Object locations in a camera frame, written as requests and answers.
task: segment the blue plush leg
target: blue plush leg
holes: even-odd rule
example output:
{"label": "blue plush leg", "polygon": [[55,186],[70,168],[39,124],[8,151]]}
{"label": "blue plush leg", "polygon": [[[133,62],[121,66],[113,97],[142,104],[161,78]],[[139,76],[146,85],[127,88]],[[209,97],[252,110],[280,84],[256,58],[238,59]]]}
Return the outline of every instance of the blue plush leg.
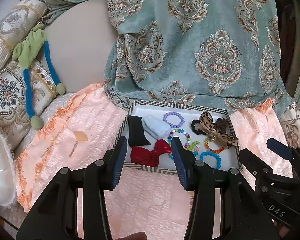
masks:
{"label": "blue plush leg", "polygon": [[25,79],[26,83],[26,111],[29,117],[35,115],[33,108],[32,108],[32,91],[31,91],[31,85],[30,85],[30,72],[29,69],[25,69],[23,71],[23,78]]}
{"label": "blue plush leg", "polygon": [[57,75],[56,71],[54,70],[54,67],[53,67],[53,64],[52,64],[51,58],[50,58],[49,43],[47,41],[45,41],[44,44],[43,44],[43,52],[44,52],[44,55],[46,57],[46,61],[47,61],[47,65],[48,65],[48,68],[49,68],[50,75],[51,75],[54,83],[57,86],[56,87],[57,92],[60,95],[63,95],[66,92],[66,88],[62,83],[60,83],[58,75]]}

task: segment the orange bracelet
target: orange bracelet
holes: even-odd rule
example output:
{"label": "orange bracelet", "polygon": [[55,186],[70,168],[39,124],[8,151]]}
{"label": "orange bracelet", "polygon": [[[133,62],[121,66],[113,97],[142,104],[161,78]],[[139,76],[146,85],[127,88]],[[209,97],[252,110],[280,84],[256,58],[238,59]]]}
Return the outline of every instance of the orange bracelet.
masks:
{"label": "orange bracelet", "polygon": [[209,147],[209,145],[208,145],[208,141],[209,141],[209,138],[207,137],[207,138],[204,140],[204,147],[205,147],[207,150],[209,150],[209,151],[211,151],[211,152],[213,152],[213,153],[219,154],[219,153],[221,153],[221,152],[225,149],[224,147],[221,147],[221,148],[218,149],[218,150],[212,150],[212,149]]}

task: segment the leopard print bow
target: leopard print bow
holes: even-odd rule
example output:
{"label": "leopard print bow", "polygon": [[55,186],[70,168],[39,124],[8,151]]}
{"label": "leopard print bow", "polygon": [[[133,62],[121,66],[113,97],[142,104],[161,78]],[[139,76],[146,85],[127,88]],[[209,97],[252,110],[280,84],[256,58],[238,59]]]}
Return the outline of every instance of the leopard print bow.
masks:
{"label": "leopard print bow", "polygon": [[215,129],[212,116],[209,112],[203,112],[199,117],[199,121],[200,122],[195,125],[195,128],[210,136],[212,142],[219,144],[225,149],[228,149],[231,145],[237,146],[238,138],[236,136],[218,132],[217,129]]}

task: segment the black cable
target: black cable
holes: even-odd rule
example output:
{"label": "black cable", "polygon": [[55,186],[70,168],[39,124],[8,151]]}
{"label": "black cable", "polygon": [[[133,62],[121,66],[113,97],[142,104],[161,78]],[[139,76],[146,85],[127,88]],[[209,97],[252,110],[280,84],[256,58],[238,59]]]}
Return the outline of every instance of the black cable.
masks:
{"label": "black cable", "polygon": [[15,225],[13,225],[12,223],[10,223],[8,220],[6,220],[4,217],[0,216],[0,219],[4,222],[6,222],[9,226],[11,226],[12,228],[14,228],[15,230],[19,230],[19,228],[17,228]]}

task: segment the pink blanket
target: pink blanket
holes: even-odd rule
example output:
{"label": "pink blanket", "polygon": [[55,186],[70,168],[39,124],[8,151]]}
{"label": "pink blanket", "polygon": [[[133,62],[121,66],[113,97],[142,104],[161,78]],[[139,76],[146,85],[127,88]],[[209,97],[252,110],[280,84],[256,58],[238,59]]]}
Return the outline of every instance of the pink blanket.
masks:
{"label": "pink blanket", "polygon": [[[247,111],[242,110],[231,117],[240,147],[250,148],[250,145],[254,145],[250,149],[267,159],[271,155],[264,149],[267,138],[273,136],[286,144],[278,119],[271,104],[264,105],[259,111]],[[80,90],[67,107],[59,108],[17,159],[18,202],[25,212],[29,212],[60,168],[85,168],[102,158],[106,150],[112,148],[125,115],[124,110],[109,101],[101,84],[92,84]],[[220,225],[220,195],[218,190],[216,192],[213,237],[219,235]],[[105,197],[114,239],[139,231],[146,231],[149,240],[184,238],[192,194],[183,189],[177,176],[124,167],[116,190],[105,192]],[[80,191],[79,237],[83,237],[82,229]]]}

